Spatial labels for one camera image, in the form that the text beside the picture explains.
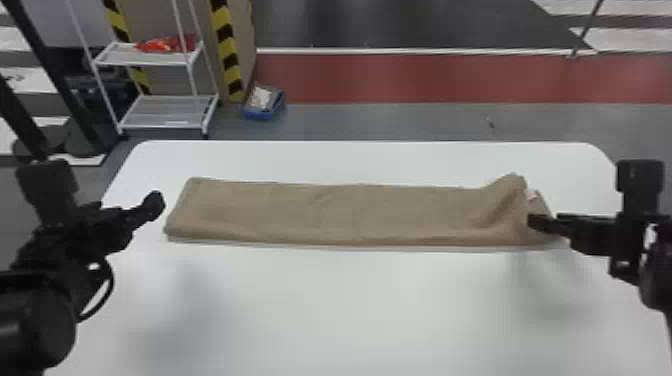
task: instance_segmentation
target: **gray floor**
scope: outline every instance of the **gray floor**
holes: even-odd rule
[[[669,165],[672,106],[612,104],[292,105],[276,121],[241,119],[220,110],[211,137],[221,140],[584,141],[612,160],[655,158]],[[133,146],[148,139],[200,139],[193,131],[146,131],[120,144],[102,167],[78,167],[80,202],[100,199]],[[0,268],[14,257],[37,219],[23,201],[13,170],[0,168]],[[672,212],[672,195],[662,207]]]

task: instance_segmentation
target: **shelf rack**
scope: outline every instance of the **shelf rack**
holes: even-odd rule
[[[117,132],[121,135],[124,133],[125,129],[138,128],[200,129],[203,138],[208,138],[208,126],[215,108],[219,103],[219,93],[210,56],[208,55],[207,48],[203,42],[203,32],[196,16],[193,0],[187,0],[189,4],[189,13],[191,13],[191,18],[198,37],[198,42],[193,51],[168,53],[143,52],[135,48],[135,43],[119,42],[116,40],[114,34],[111,33],[113,41],[95,58],[93,58],[90,53],[89,45],[86,42],[71,1],[72,0],[65,0],[66,6],[75,25],[79,39],[84,47],[84,51],[91,65],[91,70],[101,88],[103,100],[110,112],[112,121],[115,123]],[[184,27],[180,11],[177,7],[177,0],[170,0],[170,2],[173,8],[173,15],[182,51],[187,51]],[[214,94],[202,95],[199,94],[196,89],[194,64],[201,55],[204,55],[205,57]],[[138,98],[136,98],[135,102],[131,105],[123,118],[119,119],[100,78],[99,69],[109,66],[123,66],[126,67],[127,70],[129,70],[130,67],[184,68],[187,70],[191,95],[144,95],[136,82],[138,92],[141,94],[138,95]]]

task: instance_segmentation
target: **red item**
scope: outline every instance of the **red item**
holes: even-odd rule
[[[187,47],[186,52],[192,52],[196,48],[196,35],[184,34],[184,43]],[[143,52],[184,52],[179,35],[148,39],[136,43],[135,48]]]

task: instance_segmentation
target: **beige towel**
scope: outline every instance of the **beige towel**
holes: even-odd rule
[[[526,226],[549,213],[507,175],[480,189],[320,186],[191,178],[164,231],[189,240],[344,246],[526,246],[552,238]]]

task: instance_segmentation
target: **yellow and black striped post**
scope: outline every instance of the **yellow and black striped post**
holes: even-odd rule
[[[121,9],[117,6],[115,0],[103,0],[103,6],[107,13],[107,19],[112,25],[112,30],[117,36],[117,39],[120,42],[131,43],[131,35],[128,30],[128,25],[126,24],[126,19],[121,13]],[[147,73],[140,67],[130,67],[131,77],[138,87],[142,94],[149,95],[152,93],[151,87],[149,85],[149,78],[147,78]]]
[[[231,23],[231,10],[227,0],[210,0],[212,27],[217,40],[217,53],[224,70],[224,83],[229,91],[229,101],[245,99],[245,85],[241,77],[238,46]]]

